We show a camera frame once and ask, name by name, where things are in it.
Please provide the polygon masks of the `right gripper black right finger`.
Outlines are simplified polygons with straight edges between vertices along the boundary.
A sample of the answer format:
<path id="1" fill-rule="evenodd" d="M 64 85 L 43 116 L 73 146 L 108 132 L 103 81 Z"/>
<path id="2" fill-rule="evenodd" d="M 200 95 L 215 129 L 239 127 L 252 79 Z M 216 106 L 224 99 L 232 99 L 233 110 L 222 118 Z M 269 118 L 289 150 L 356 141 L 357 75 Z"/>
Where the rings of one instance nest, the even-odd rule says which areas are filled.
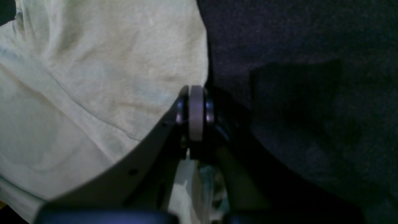
<path id="1" fill-rule="evenodd" d="M 250 131 L 248 111 L 205 89 L 206 157 L 220 168 L 230 211 L 223 224 L 364 224 L 360 209 L 284 166 Z"/>

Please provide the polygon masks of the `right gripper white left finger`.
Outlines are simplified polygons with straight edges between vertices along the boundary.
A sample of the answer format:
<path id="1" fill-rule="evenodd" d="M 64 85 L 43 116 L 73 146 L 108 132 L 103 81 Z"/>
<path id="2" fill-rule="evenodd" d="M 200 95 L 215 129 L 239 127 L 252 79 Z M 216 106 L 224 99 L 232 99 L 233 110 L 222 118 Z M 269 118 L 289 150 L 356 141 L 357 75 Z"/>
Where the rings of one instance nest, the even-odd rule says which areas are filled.
<path id="1" fill-rule="evenodd" d="M 93 180 L 42 206 L 36 224 L 178 224 L 167 211 L 179 162 L 203 140 L 204 88 L 184 86 L 150 133 Z"/>

